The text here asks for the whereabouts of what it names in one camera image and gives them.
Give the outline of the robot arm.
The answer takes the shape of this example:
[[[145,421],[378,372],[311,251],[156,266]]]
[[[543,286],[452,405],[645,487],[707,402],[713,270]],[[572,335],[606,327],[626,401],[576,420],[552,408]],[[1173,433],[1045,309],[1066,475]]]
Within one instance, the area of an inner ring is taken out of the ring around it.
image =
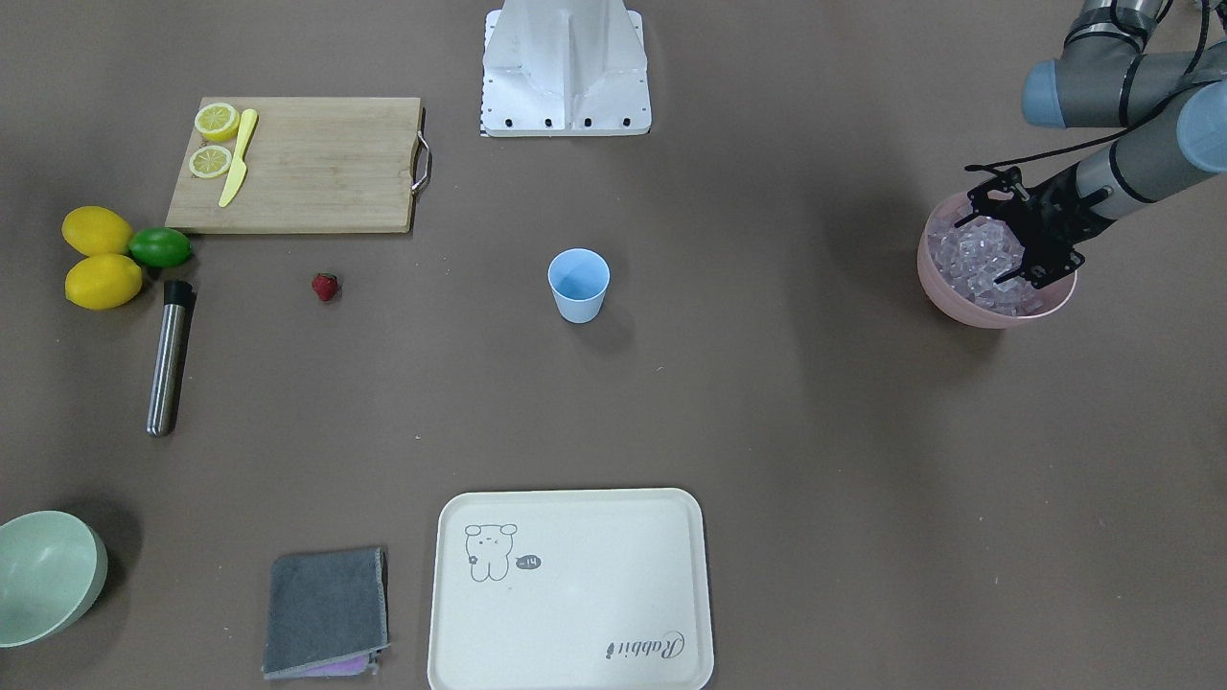
[[[1029,187],[1020,160],[987,163],[990,178],[968,192],[971,219],[996,219],[1025,247],[998,284],[1045,289],[1082,266],[1081,242],[1151,204],[1226,169],[1225,43],[1209,43],[1218,1],[1199,5],[1190,53],[1146,52],[1164,1],[1087,1],[1063,43],[1025,81],[1027,123],[1052,129],[1115,126],[1090,142],[1077,165]]]

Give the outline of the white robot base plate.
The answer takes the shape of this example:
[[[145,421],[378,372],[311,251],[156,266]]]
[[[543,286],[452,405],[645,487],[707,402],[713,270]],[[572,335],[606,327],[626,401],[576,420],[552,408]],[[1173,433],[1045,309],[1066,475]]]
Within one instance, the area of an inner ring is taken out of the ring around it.
[[[479,134],[650,131],[644,22],[622,1],[506,1],[483,22]]]

